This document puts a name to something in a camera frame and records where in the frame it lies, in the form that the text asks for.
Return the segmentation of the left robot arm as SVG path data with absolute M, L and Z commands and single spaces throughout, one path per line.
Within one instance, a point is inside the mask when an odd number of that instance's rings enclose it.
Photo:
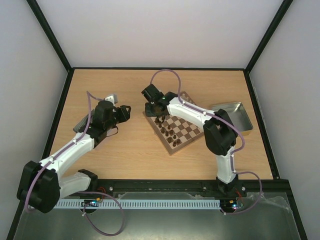
M 17 190 L 17 199 L 34 209 L 48 213 L 60 199 L 82 191 L 95 191 L 98 176 L 81 169 L 64 173 L 83 155 L 96 148 L 108 132 L 130 119 L 131 107 L 116 107 L 112 100 L 101 100 L 90 114 L 75 127 L 76 135 L 56 153 L 40 162 L 29 161 L 23 168 Z

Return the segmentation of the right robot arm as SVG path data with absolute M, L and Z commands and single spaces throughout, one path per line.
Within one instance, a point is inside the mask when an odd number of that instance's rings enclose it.
M 149 117 L 171 115 L 184 119 L 202 129 L 207 148 L 215 155 L 217 162 L 218 191 L 229 196 L 236 189 L 233 180 L 234 151 L 236 138 L 239 135 L 228 113 L 219 109 L 208 110 L 182 99 L 179 94 L 168 92 L 163 94 L 153 84 L 142 90 L 146 99 L 145 113 Z

